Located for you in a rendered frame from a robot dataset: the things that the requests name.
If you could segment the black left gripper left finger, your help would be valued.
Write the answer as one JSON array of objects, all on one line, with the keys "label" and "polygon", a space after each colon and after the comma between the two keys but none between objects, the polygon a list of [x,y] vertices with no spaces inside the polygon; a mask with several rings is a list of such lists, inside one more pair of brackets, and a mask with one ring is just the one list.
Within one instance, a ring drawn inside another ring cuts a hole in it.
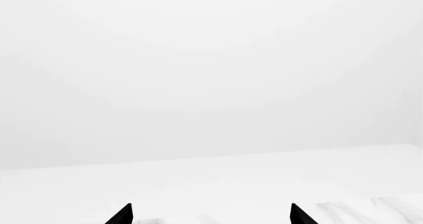
[{"label": "black left gripper left finger", "polygon": [[127,204],[115,215],[113,215],[113,217],[111,217],[105,224],[132,224],[132,221],[132,204]]}]

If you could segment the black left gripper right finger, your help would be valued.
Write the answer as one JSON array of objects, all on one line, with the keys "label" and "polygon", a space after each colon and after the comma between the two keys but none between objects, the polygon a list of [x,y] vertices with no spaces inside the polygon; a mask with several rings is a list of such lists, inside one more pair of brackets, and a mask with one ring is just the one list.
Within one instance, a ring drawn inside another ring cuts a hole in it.
[{"label": "black left gripper right finger", "polygon": [[289,219],[291,224],[318,224],[310,215],[297,204],[291,204]]}]

